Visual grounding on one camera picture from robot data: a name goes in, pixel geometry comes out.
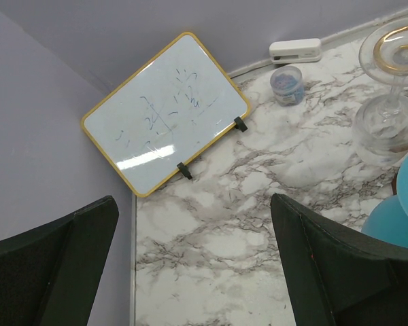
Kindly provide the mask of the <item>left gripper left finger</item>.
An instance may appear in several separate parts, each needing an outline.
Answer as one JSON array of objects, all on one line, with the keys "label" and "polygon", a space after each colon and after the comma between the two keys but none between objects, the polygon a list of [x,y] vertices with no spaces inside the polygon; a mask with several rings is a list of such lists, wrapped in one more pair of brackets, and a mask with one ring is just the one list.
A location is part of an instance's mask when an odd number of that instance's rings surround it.
[{"label": "left gripper left finger", "polygon": [[0,325],[87,325],[119,218],[112,196],[0,241]]}]

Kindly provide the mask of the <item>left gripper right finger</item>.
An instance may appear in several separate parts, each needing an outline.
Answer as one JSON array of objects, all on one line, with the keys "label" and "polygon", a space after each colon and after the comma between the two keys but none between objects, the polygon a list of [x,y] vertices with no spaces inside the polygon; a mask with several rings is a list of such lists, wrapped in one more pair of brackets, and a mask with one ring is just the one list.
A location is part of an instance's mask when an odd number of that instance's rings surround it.
[{"label": "left gripper right finger", "polygon": [[297,325],[408,325],[408,249],[273,194],[271,218]]}]

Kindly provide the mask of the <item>blue plastic goblet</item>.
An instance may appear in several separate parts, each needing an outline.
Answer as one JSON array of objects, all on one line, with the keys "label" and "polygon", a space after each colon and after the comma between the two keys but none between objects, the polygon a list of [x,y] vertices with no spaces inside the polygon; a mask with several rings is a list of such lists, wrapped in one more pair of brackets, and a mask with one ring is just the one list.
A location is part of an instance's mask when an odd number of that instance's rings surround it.
[{"label": "blue plastic goblet", "polygon": [[396,178],[396,194],[378,204],[362,227],[362,233],[408,248],[408,156]]}]

